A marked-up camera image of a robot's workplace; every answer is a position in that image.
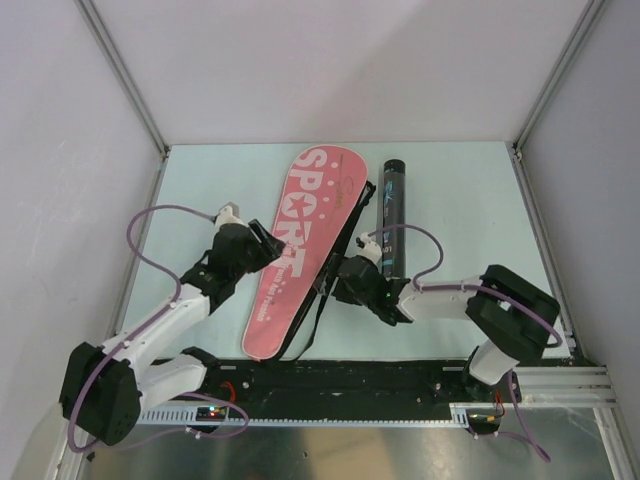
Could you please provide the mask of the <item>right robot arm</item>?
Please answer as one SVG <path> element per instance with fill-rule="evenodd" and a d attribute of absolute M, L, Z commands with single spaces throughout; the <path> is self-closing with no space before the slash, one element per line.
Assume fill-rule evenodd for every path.
<path fill-rule="evenodd" d="M 539 361 L 563 340 L 554 328 L 558 301 L 503 265 L 478 276 L 444 284 L 387 279 L 374 263 L 356 255 L 343 261 L 333 296 L 361 305 L 389 326 L 416 320 L 468 320 L 487 337 L 470 354 L 461 388 L 476 401 L 494 395 L 499 383 L 522 362 Z"/>

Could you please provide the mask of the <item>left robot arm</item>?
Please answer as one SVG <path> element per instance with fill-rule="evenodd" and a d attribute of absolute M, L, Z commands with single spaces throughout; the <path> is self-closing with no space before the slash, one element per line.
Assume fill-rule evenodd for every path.
<path fill-rule="evenodd" d="M 91 448 L 76 444 L 77 428 L 114 446 L 145 411 L 175 397 L 214 397 L 222 385 L 215 356 L 198 347 L 163 363 L 157 361 L 159 355 L 184 331 L 209 318 L 245 275 L 267 267 L 284 249 L 284 242 L 257 220 L 223 223 L 211 248 L 178 277 L 165 305 L 99 346 L 78 345 L 70 354 L 59 397 L 69 422 L 70 448 L 76 453 Z"/>

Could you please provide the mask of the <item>pink racket cover bag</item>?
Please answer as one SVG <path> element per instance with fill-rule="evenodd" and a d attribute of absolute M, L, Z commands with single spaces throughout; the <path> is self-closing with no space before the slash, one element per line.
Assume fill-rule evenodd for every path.
<path fill-rule="evenodd" d="M 242 349 L 251 359 L 282 356 L 317 295 L 318 275 L 372 184 L 355 151 L 335 145 L 300 153 L 286 175 L 271 234 L 282 256 L 261 271 Z"/>

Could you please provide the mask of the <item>black shuttlecock tube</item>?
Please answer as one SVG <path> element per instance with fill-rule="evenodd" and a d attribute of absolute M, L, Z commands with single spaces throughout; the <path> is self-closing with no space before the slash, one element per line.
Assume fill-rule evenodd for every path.
<path fill-rule="evenodd" d="M 405 223 L 406 164 L 400 159 L 387 160 L 382 174 L 382 273 L 386 278 L 401 278 L 406 269 Z"/>

